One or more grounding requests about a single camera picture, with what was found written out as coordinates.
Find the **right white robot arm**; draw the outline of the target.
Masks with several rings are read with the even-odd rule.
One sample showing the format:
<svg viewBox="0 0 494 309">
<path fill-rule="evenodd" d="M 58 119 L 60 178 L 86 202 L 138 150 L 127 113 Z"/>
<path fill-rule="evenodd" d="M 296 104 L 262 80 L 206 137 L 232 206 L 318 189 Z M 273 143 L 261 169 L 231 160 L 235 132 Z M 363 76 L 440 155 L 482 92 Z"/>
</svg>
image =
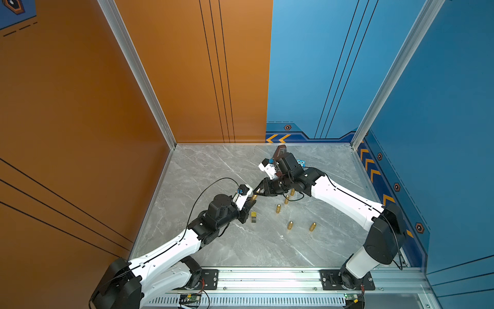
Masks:
<svg viewBox="0 0 494 309">
<path fill-rule="evenodd" d="M 257 186 L 263 196 L 276 196 L 295 190 L 314 197 L 343 212 L 358 223 L 367 238 L 362 247 L 342 265 L 338 277 L 346 290 L 360 288 L 362 279 L 379 265 L 390 265 L 400 255 L 408 230 L 396 204 L 383 205 L 338 185 L 319 169 L 297 166 L 278 171 L 271 163 L 259 164 L 268 176 Z"/>
</svg>

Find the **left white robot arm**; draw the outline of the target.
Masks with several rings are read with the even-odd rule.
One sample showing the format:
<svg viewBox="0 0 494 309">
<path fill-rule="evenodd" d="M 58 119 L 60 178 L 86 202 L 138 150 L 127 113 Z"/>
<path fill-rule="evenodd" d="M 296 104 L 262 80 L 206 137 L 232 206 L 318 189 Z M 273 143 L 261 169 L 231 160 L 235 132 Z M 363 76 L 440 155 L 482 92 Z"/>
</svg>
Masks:
<svg viewBox="0 0 494 309">
<path fill-rule="evenodd" d="M 92 293 L 89 308 L 143 308 L 177 288 L 201 288 L 202 268 L 192 255 L 218 238 L 231 222 L 245 223 L 255 199 L 244 186 L 234 196 L 218 194 L 169 242 L 130 261 L 114 260 Z"/>
</svg>

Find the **gold black square box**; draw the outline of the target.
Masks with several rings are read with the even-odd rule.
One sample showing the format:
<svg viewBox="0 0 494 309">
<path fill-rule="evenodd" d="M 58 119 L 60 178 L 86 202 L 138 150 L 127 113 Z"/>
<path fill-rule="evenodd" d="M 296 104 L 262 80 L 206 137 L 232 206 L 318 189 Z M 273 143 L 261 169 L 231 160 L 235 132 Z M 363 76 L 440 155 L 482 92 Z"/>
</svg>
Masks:
<svg viewBox="0 0 494 309">
<path fill-rule="evenodd" d="M 255 211 L 251 212 L 251 222 L 253 224 L 257 222 L 257 213 Z"/>
</svg>

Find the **dark red metronome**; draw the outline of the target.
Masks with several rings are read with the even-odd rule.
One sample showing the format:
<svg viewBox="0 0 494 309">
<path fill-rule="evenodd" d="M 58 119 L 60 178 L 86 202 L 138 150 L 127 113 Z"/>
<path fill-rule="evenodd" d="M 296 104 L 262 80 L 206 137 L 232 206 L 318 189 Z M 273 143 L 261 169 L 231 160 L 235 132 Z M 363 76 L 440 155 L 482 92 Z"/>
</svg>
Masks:
<svg viewBox="0 0 494 309">
<path fill-rule="evenodd" d="M 286 153 L 287 153 L 287 147 L 285 144 L 280 144 L 277 146 L 277 149 L 275 150 L 275 153 L 273 155 L 273 160 L 278 161 L 280 158 L 282 158 Z"/>
</svg>

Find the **left green circuit board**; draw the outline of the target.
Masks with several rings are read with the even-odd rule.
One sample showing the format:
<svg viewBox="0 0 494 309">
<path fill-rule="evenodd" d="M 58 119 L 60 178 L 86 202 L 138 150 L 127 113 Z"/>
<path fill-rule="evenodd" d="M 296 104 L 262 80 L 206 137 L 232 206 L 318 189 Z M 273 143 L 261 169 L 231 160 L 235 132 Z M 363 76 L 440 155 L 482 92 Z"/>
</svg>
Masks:
<svg viewBox="0 0 494 309">
<path fill-rule="evenodd" d="M 178 304 L 180 306 L 196 306 L 201 304 L 201 294 L 181 294 Z"/>
</svg>

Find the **green circuit board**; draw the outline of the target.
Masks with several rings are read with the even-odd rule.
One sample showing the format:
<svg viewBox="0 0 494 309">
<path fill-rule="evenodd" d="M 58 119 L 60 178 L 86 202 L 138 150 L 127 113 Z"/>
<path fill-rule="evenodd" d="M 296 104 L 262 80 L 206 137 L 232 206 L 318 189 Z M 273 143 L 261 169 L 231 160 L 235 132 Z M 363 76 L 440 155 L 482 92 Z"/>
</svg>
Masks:
<svg viewBox="0 0 494 309">
<path fill-rule="evenodd" d="M 181 294 L 178 304 L 180 306 L 196 306 L 201 304 L 201 294 Z"/>
<path fill-rule="evenodd" d="M 348 294 L 343 309 L 364 309 L 365 297 L 361 294 Z"/>
</svg>

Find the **right green circuit board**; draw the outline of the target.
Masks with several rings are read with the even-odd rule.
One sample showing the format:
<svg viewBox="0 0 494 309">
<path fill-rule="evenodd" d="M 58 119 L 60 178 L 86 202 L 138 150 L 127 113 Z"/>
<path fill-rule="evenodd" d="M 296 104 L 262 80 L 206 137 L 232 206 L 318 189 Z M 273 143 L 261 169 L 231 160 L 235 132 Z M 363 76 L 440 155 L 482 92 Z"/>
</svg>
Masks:
<svg viewBox="0 0 494 309">
<path fill-rule="evenodd" d="M 361 294 L 348 294 L 343 309 L 364 309 L 365 297 Z"/>
</svg>

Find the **left black mount plate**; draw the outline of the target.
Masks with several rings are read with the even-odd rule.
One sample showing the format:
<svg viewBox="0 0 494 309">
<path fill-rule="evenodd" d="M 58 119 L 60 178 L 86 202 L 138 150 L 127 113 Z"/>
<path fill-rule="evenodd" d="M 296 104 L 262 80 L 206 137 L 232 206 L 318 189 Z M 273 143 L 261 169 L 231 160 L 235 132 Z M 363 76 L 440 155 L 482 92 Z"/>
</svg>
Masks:
<svg viewBox="0 0 494 309">
<path fill-rule="evenodd" d="M 201 280 L 204 281 L 205 290 L 216 290 L 218 284 L 219 270 L 218 269 L 202 269 Z"/>
</svg>

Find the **black mount plate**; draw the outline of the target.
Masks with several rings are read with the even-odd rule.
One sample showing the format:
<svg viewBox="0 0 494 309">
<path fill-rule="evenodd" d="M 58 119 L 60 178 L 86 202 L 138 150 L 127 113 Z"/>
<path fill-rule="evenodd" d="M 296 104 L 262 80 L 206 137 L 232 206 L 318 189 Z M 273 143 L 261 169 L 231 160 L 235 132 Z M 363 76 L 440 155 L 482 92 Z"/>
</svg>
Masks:
<svg viewBox="0 0 494 309">
<path fill-rule="evenodd" d="M 376 289 L 370 272 L 366 273 L 362 279 L 357 279 L 354 283 L 352 283 L 352 288 L 343 282 L 343 279 L 340 277 L 339 270 L 322 269 L 319 271 L 319 275 L 323 290 L 361 291 L 361 286 L 364 287 L 364 291 L 374 291 Z"/>
<path fill-rule="evenodd" d="M 204 281 L 205 290 L 216 290 L 218 284 L 219 270 L 218 269 L 202 269 L 201 280 Z"/>
</svg>

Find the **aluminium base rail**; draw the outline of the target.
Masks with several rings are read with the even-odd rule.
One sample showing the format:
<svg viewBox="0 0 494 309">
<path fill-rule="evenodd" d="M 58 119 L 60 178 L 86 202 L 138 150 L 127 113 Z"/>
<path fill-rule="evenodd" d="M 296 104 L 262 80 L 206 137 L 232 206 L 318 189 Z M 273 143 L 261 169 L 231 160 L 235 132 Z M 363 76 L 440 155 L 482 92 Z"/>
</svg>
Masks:
<svg viewBox="0 0 494 309">
<path fill-rule="evenodd" d="M 374 291 L 323 290 L 317 267 L 218 267 L 216 290 L 172 290 L 145 308 L 343 308 L 348 294 L 365 297 L 365 308 L 440 308 L 420 269 L 380 267 L 371 272 Z M 201 294 L 201 304 L 180 306 L 181 294 Z"/>
</svg>

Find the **right black mount plate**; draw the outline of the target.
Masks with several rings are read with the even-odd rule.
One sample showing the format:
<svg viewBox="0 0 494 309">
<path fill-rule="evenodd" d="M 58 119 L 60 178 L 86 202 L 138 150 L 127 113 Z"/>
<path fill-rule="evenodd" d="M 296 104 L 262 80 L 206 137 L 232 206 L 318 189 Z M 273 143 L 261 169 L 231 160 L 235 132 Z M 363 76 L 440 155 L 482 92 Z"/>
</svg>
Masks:
<svg viewBox="0 0 494 309">
<path fill-rule="evenodd" d="M 357 279 L 354 283 L 352 283 L 352 288 L 343 282 L 343 279 L 340 277 L 339 270 L 322 269 L 319 271 L 319 275 L 323 290 L 361 291 L 361 286 L 364 287 L 364 291 L 374 291 L 376 289 L 370 272 L 366 273 L 362 279 Z"/>
</svg>

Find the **left aluminium corner post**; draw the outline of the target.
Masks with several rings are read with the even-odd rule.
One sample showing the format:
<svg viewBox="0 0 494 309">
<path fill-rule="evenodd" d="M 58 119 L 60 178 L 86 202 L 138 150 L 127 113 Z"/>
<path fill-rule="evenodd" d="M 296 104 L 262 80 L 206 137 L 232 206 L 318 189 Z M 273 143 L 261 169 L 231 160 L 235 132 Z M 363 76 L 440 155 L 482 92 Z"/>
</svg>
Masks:
<svg viewBox="0 0 494 309">
<path fill-rule="evenodd" d="M 118 10 L 116 2 L 108 0 L 98 0 L 97 2 L 108 25 L 110 26 L 111 31 L 113 32 L 115 39 L 117 40 L 123 56 L 126 58 L 127 64 L 129 65 L 134 78 L 139 85 L 139 88 L 160 131 L 162 132 L 168 147 L 172 151 L 175 150 L 177 141 L 172 133 L 169 122 L 166 119 L 165 113 L 163 112 L 147 72 L 145 71 L 134 42 L 128 32 L 123 17 Z"/>
</svg>

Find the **aluminium corner post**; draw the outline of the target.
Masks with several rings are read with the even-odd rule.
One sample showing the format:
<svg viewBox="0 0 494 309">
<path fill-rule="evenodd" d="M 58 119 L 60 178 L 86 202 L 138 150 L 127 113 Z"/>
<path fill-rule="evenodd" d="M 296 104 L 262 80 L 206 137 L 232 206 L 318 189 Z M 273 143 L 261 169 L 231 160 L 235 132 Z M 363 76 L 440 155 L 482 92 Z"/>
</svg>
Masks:
<svg viewBox="0 0 494 309">
<path fill-rule="evenodd" d="M 356 151 L 360 144 L 364 141 L 365 135 L 376 120 L 379 112 L 386 103 L 389 95 L 392 93 L 392 90 L 408 66 L 420 43 L 423 41 L 423 38 L 427 34 L 437 14 L 439 14 L 439 11 L 444 3 L 444 0 L 425 1 L 382 84 L 374 96 L 372 103 L 366 111 L 364 118 L 358 126 L 354 137 L 351 140 L 352 150 Z"/>
<path fill-rule="evenodd" d="M 127 64 L 129 65 L 134 78 L 139 85 L 139 88 L 160 131 L 162 132 L 168 147 L 172 151 L 175 150 L 177 141 L 172 133 L 169 122 L 166 119 L 165 113 L 163 112 L 147 72 L 145 71 L 134 42 L 128 32 L 123 17 L 118 10 L 116 2 L 108 0 L 98 0 L 97 2 L 108 25 L 110 26 L 111 31 L 113 32 L 115 39 L 117 40 L 123 56 L 126 58 Z"/>
</svg>

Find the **right aluminium corner post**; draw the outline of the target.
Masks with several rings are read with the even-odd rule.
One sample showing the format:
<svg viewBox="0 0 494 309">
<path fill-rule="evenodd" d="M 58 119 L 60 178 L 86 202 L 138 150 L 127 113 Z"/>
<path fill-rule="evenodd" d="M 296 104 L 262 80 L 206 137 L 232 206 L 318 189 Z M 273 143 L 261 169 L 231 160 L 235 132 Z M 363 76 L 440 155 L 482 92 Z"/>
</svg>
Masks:
<svg viewBox="0 0 494 309">
<path fill-rule="evenodd" d="M 352 150 L 356 151 L 360 144 L 364 141 L 365 135 L 376 120 L 379 112 L 386 103 L 389 95 L 392 93 L 392 90 L 408 66 L 420 43 L 423 41 L 423 38 L 427 34 L 437 14 L 439 14 L 439 11 L 444 3 L 444 0 L 425 1 L 382 84 L 374 96 L 372 103 L 366 111 L 364 118 L 358 126 L 354 137 L 351 140 Z"/>
</svg>

